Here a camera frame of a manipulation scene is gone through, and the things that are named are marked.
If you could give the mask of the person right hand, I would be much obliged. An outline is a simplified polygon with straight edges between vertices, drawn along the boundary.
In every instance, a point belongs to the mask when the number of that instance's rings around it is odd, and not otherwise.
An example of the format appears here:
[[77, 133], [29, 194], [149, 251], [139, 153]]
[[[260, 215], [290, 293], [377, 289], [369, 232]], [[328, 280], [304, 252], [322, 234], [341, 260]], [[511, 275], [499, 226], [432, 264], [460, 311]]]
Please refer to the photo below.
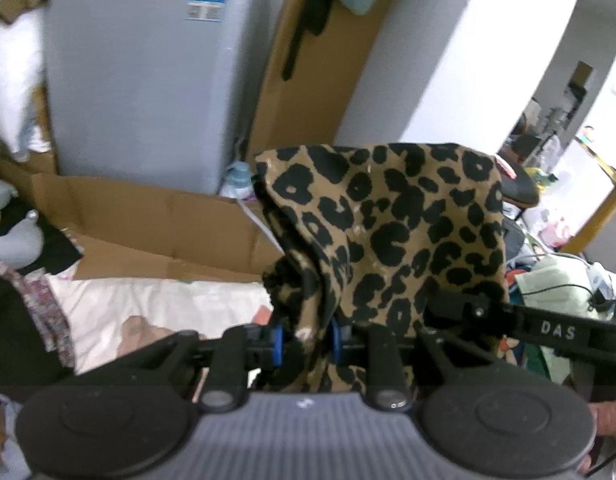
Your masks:
[[589, 403], [588, 408], [596, 421], [596, 435], [616, 441], [616, 401]]

